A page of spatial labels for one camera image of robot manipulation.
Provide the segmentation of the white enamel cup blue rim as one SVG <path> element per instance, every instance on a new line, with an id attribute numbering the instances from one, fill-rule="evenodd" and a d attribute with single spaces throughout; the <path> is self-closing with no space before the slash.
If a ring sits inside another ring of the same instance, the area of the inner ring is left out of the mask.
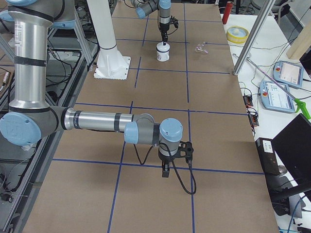
<path id="1" fill-rule="evenodd" d="M 159 42 L 156 45 L 157 51 L 157 60 L 160 62 L 166 62 L 169 60 L 169 52 L 170 52 L 170 45 L 167 42 Z"/>

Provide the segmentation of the clear plastic funnel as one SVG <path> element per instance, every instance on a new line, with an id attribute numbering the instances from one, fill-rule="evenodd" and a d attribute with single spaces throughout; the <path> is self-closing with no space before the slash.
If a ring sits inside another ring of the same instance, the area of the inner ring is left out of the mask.
<path id="1" fill-rule="evenodd" d="M 208 54 L 208 50 L 207 50 L 207 48 L 206 48 L 206 43 L 205 43 L 205 42 L 202 42 L 202 43 L 198 44 L 198 45 L 195 47 L 195 52 L 196 52 L 196 53 Z"/>

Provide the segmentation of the red cylinder tube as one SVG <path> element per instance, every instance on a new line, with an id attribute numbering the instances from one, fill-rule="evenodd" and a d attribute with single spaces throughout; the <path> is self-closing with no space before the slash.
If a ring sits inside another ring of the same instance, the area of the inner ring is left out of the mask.
<path id="1" fill-rule="evenodd" d="M 232 1 L 228 1 L 226 3 L 226 6 L 225 6 L 225 11 L 223 13 L 223 18 L 222 18 L 222 23 L 223 24 L 226 24 L 227 21 L 228 21 L 228 18 L 229 18 L 229 15 L 231 13 L 231 9 L 233 7 L 233 2 Z"/>

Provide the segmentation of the yellow tape roll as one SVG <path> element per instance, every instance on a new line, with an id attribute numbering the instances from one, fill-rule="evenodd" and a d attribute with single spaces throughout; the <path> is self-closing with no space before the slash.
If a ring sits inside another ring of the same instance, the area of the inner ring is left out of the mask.
<path id="1" fill-rule="evenodd" d="M 249 31 L 240 26 L 232 26 L 227 29 L 226 37 L 229 42 L 243 44 L 249 36 Z"/>

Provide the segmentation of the black desktop box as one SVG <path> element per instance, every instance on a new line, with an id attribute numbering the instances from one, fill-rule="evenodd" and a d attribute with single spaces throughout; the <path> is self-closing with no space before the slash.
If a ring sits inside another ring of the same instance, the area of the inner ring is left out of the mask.
<path id="1" fill-rule="evenodd" d="M 259 137 L 256 141 L 256 147 L 263 172 L 268 175 L 278 176 L 280 174 L 275 150 L 272 146 L 272 140 Z"/>

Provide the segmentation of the near blue teach pendant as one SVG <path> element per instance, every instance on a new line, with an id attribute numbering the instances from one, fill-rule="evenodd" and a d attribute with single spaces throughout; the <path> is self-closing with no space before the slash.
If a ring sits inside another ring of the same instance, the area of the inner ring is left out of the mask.
<path id="1" fill-rule="evenodd" d="M 259 92 L 264 108 L 285 113 L 295 112 L 293 100 L 275 83 L 263 80 Z"/>

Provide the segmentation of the blue teach pendant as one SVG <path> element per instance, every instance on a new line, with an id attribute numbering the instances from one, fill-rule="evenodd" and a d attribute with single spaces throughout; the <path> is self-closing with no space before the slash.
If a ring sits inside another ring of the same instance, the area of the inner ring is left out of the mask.
<path id="1" fill-rule="evenodd" d="M 285 113 L 295 112 L 293 100 L 275 83 L 263 80 L 259 92 L 264 108 Z"/>
<path id="2" fill-rule="evenodd" d="M 303 67 L 287 61 L 276 62 L 273 69 L 273 78 L 278 82 L 286 83 L 293 88 L 301 88 L 303 81 Z"/>

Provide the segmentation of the black monitor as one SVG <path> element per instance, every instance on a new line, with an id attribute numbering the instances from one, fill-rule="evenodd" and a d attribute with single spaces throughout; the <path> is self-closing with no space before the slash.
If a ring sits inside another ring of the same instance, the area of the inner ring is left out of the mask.
<path id="1" fill-rule="evenodd" d="M 298 184 L 311 180 L 311 122 L 303 114 L 273 138 L 272 146 Z"/>

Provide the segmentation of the far blue teach pendant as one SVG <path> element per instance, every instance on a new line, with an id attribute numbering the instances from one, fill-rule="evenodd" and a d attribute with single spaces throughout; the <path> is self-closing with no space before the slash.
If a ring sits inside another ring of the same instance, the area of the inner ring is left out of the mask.
<path id="1" fill-rule="evenodd" d="M 273 69 L 273 78 L 278 82 L 286 83 L 293 88 L 301 88 L 303 81 L 303 67 L 287 61 L 276 62 Z"/>

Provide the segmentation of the aluminium frame post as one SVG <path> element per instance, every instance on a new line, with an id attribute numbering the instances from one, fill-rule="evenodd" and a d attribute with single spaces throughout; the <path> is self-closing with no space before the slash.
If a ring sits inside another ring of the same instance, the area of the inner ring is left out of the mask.
<path id="1" fill-rule="evenodd" d="M 233 69 L 233 75 L 238 75 L 240 72 L 244 62 L 246 61 L 246 58 L 260 32 L 261 27 L 264 25 L 266 18 L 268 17 L 269 13 L 271 12 L 271 9 L 275 3 L 275 0 L 266 0 L 263 4 L 262 9 L 259 12 L 259 15 L 257 16 L 255 23 L 250 31 L 250 34 L 246 40 L 246 43 L 240 52 L 240 55 L 237 59 L 237 62 L 235 64 L 235 67 Z"/>

